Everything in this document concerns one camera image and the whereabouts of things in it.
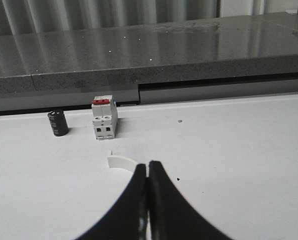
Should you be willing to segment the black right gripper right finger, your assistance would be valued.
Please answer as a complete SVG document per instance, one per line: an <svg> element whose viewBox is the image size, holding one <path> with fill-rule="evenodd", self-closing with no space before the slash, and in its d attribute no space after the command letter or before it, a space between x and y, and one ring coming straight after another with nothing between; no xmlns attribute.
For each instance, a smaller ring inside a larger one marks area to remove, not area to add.
<svg viewBox="0 0 298 240"><path fill-rule="evenodd" d="M159 161L149 163L149 216L153 240L229 240L175 187Z"/></svg>

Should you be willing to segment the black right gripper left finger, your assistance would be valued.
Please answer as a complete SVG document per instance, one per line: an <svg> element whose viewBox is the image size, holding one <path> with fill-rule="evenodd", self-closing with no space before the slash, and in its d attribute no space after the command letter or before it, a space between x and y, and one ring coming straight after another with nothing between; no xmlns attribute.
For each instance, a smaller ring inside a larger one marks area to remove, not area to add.
<svg viewBox="0 0 298 240"><path fill-rule="evenodd" d="M78 239L145 240L148 223L146 173L146 165L138 164L117 201Z"/></svg>

